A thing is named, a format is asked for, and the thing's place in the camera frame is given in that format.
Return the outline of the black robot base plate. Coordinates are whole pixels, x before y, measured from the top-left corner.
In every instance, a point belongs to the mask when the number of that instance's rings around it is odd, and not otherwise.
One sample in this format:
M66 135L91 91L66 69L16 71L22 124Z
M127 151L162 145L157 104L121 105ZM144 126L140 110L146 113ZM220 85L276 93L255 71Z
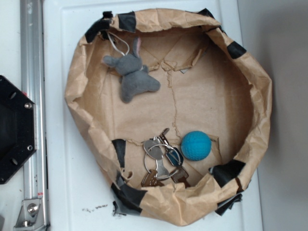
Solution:
M0 183L6 184L36 151L35 104L0 77Z

